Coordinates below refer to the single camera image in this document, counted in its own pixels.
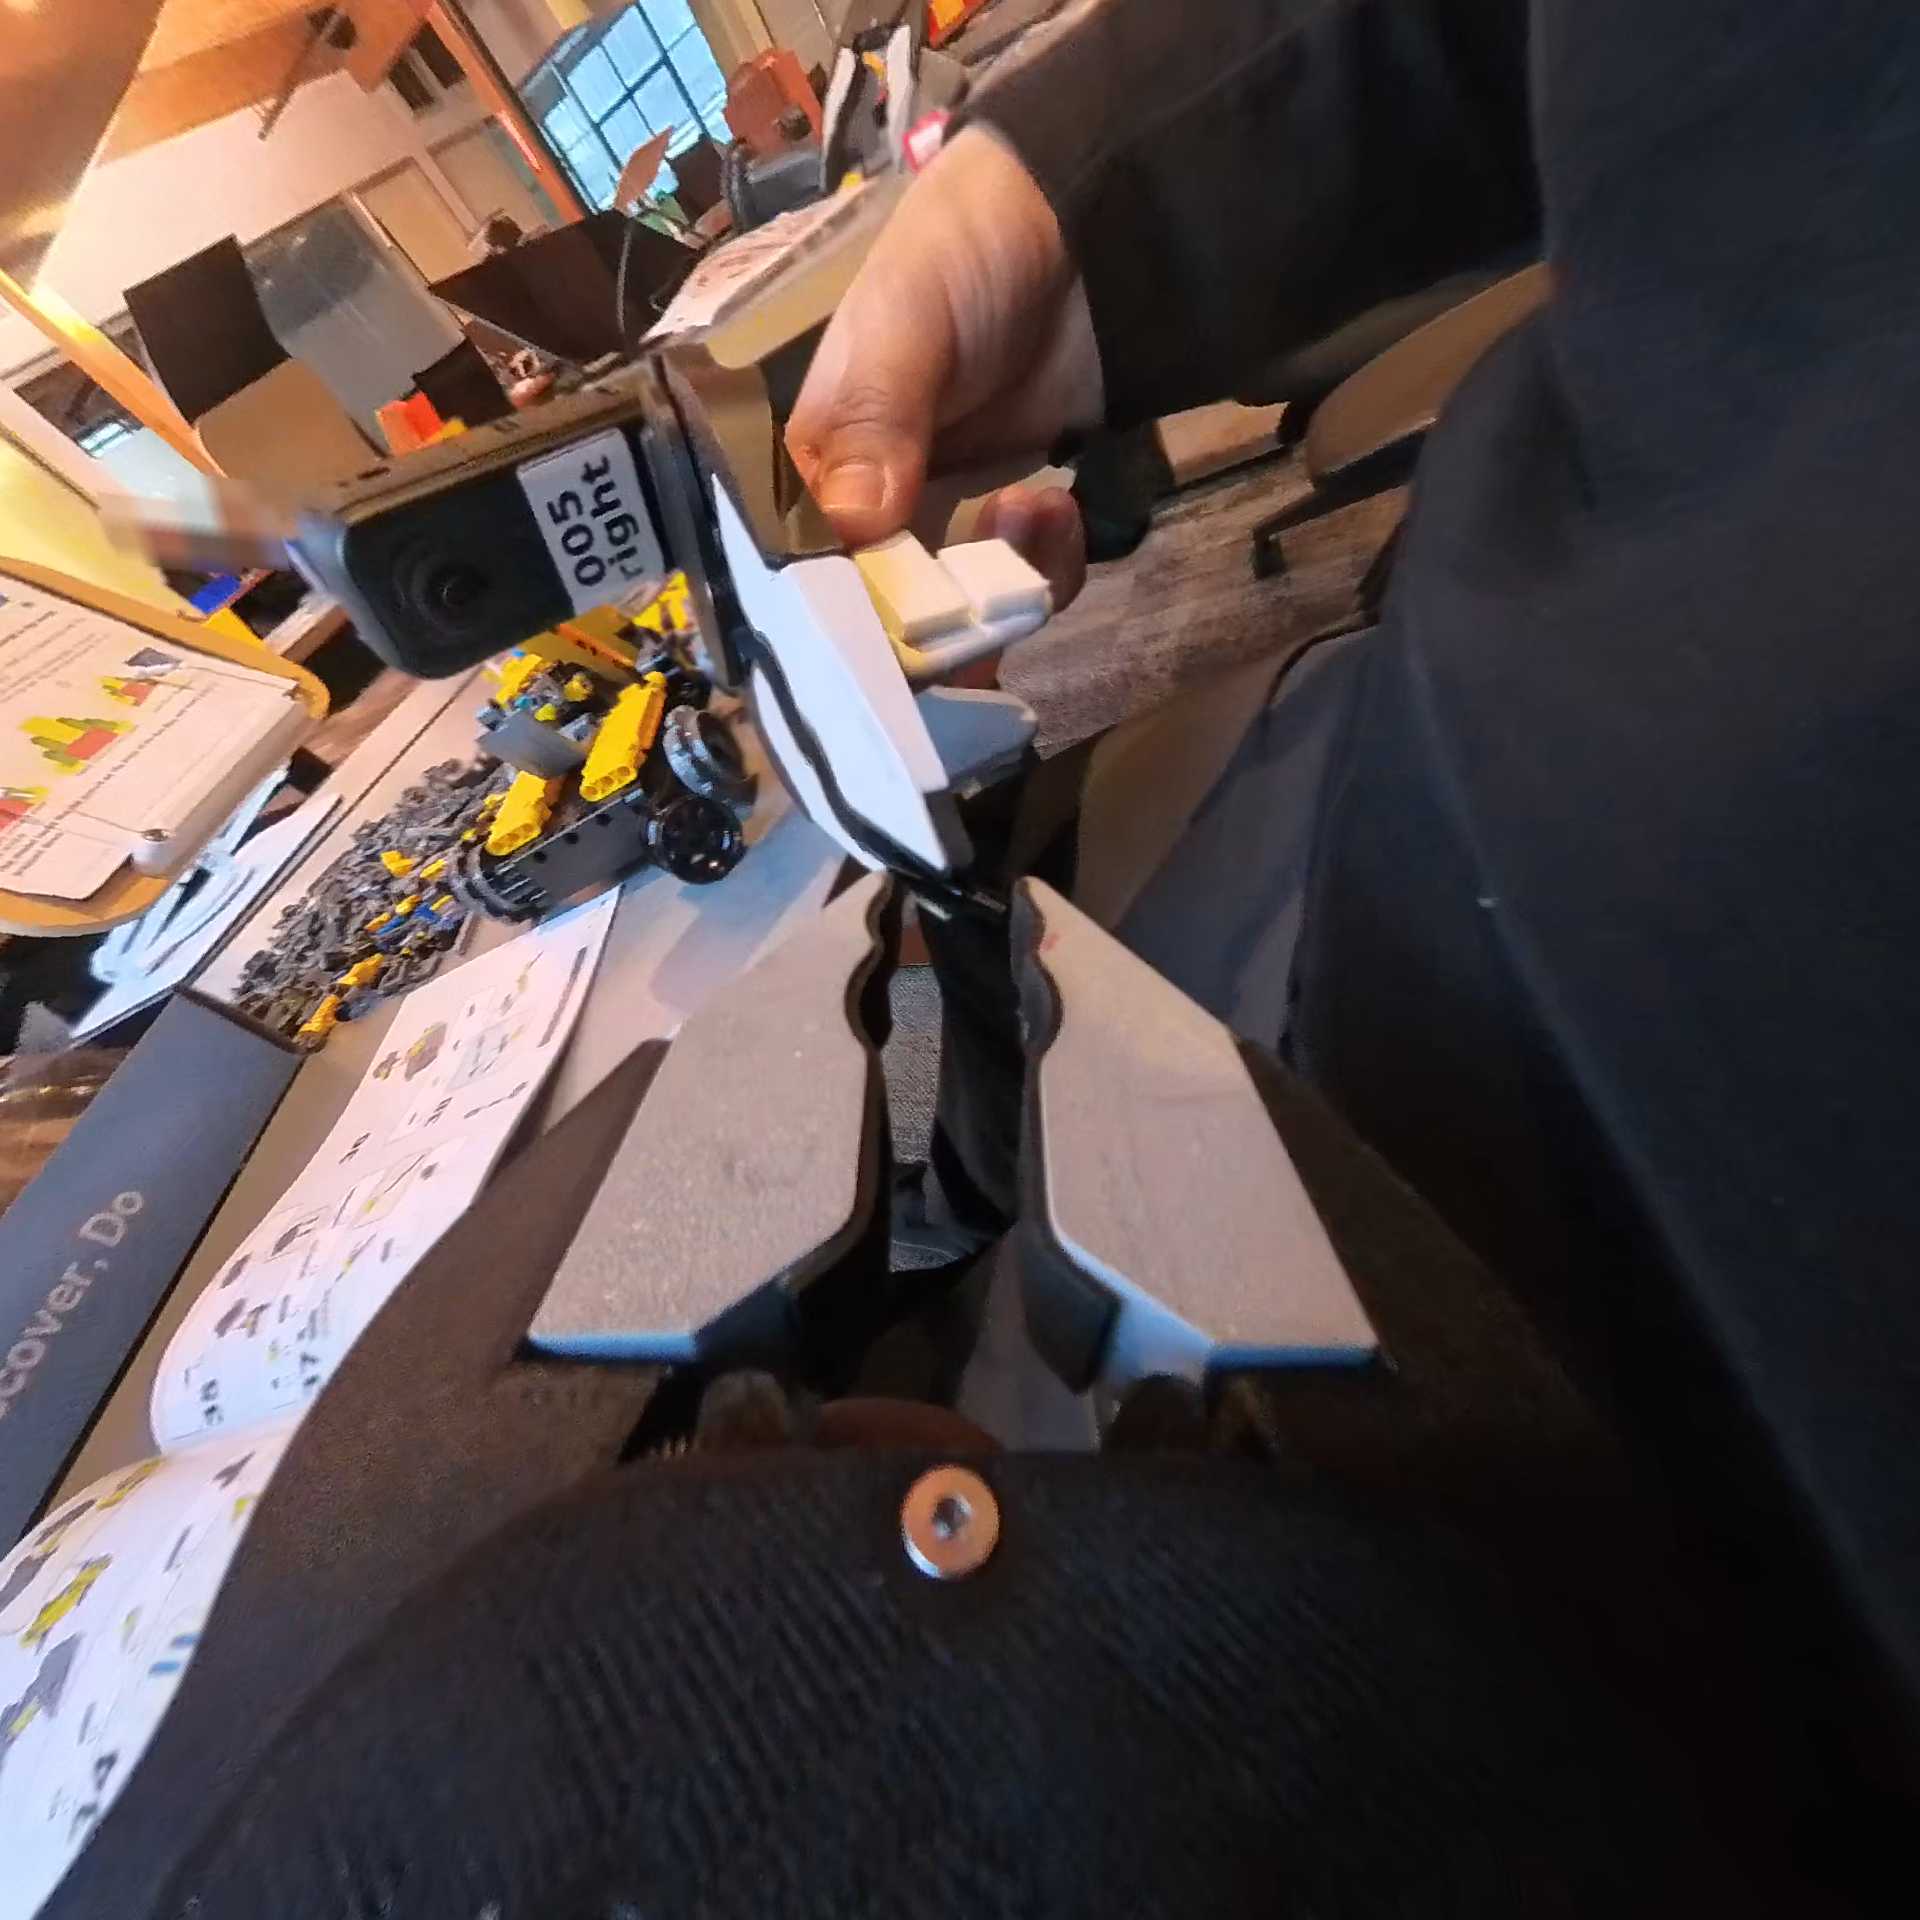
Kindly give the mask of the black monitor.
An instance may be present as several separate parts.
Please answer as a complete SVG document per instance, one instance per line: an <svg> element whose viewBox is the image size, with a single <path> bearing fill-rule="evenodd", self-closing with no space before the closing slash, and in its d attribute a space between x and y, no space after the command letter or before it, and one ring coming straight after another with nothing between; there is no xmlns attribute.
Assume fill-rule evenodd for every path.
<svg viewBox="0 0 1920 1920"><path fill-rule="evenodd" d="M678 236L593 208L429 290L523 350L587 368L637 350L692 265L701 247Z"/></svg>
<svg viewBox="0 0 1920 1920"><path fill-rule="evenodd" d="M249 388L268 380L290 350L256 309L256 283L234 236L127 290L127 313L149 380L182 423L207 423Z"/></svg>

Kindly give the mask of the white instruction booklet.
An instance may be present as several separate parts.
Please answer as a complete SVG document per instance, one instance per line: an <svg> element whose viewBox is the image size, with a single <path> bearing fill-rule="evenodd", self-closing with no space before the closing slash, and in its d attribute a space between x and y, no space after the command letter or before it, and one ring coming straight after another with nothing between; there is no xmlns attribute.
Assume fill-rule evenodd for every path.
<svg viewBox="0 0 1920 1920"><path fill-rule="evenodd" d="M185 1308L158 1453L63 1497L0 1590L0 1915L39 1915L158 1742L254 1513L353 1339L473 1203L593 978L614 909L412 990L349 1106Z"/></svg>

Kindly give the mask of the yellow toy vehicle model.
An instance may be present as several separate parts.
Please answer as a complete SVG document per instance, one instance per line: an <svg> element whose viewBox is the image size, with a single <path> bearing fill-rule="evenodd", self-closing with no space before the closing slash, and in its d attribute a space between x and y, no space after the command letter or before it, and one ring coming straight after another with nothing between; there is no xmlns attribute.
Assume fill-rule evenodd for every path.
<svg viewBox="0 0 1920 1920"><path fill-rule="evenodd" d="M721 886L758 776L708 698L684 574L501 653L473 749L508 784L443 855L443 891L529 924L637 873Z"/></svg>

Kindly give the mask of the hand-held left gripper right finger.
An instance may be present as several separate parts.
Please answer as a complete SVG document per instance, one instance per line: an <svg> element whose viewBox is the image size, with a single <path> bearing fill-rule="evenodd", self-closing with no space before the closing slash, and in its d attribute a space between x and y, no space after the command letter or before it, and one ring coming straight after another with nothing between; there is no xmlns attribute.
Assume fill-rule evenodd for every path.
<svg viewBox="0 0 1920 1920"><path fill-rule="evenodd" d="M1073 1392L1359 1375L1380 1328L1228 1023L1052 886L1011 899L1021 1323Z"/></svg>

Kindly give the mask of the window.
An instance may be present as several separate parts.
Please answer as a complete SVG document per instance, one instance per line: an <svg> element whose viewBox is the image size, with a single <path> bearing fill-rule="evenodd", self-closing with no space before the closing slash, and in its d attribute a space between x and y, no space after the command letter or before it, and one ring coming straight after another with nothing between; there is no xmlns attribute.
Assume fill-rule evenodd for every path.
<svg viewBox="0 0 1920 1920"><path fill-rule="evenodd" d="M614 204L623 165L658 132L666 132L662 190L678 204L684 152L721 152L734 141L721 117L730 81L684 0L637 0L567 27L546 59L523 71L520 95L587 208Z"/></svg>

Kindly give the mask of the person's right hand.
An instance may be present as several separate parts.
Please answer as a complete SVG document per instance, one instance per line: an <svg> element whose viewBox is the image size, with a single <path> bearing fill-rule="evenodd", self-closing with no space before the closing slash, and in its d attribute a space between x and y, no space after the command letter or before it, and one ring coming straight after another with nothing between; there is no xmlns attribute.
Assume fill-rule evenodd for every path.
<svg viewBox="0 0 1920 1920"><path fill-rule="evenodd" d="M917 525L936 475L1111 430L1087 290L1021 152L967 122L907 183L835 299L789 415L789 458L849 550Z"/></svg>

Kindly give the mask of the dark grey cardboard box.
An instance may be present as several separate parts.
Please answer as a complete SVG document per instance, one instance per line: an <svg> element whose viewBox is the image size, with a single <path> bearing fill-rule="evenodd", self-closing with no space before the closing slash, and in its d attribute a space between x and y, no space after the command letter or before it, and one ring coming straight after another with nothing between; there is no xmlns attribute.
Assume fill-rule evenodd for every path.
<svg viewBox="0 0 1920 1920"><path fill-rule="evenodd" d="M301 1079L301 1050L177 990L0 1219L0 1547L55 1497Z"/></svg>

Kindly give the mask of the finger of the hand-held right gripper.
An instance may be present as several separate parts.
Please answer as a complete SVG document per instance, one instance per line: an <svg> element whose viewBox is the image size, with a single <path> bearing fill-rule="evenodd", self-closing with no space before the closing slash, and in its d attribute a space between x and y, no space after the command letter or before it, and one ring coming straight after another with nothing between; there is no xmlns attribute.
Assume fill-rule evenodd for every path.
<svg viewBox="0 0 1920 1920"><path fill-rule="evenodd" d="M1021 770L1033 709L957 686L1043 634L1043 574L1011 543L782 551L719 475L743 607L743 686L789 799L860 866L966 878L957 799Z"/></svg>
<svg viewBox="0 0 1920 1920"><path fill-rule="evenodd" d="M903 873L903 673L849 660L835 643L789 660L744 643L744 705L796 805L860 866Z"/></svg>

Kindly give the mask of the pile of small building pieces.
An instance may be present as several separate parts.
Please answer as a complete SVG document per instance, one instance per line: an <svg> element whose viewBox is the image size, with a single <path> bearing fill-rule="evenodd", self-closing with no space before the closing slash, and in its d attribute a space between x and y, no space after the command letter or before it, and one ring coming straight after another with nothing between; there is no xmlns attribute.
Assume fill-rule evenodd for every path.
<svg viewBox="0 0 1920 1920"><path fill-rule="evenodd" d="M346 1023L439 974L469 909L459 855L488 840L508 776L496 758L429 762L389 813L360 819L349 848L290 904L234 974L234 1012L323 1050Z"/></svg>

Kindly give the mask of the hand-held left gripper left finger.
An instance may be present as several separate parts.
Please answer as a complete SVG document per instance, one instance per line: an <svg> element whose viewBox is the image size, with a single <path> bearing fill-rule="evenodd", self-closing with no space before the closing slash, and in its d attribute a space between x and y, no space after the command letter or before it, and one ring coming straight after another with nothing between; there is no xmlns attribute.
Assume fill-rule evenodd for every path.
<svg viewBox="0 0 1920 1920"><path fill-rule="evenodd" d="M666 1043L523 1328L538 1354L770 1366L796 1348L807 1285L879 1218L884 909L889 878L849 886Z"/></svg>

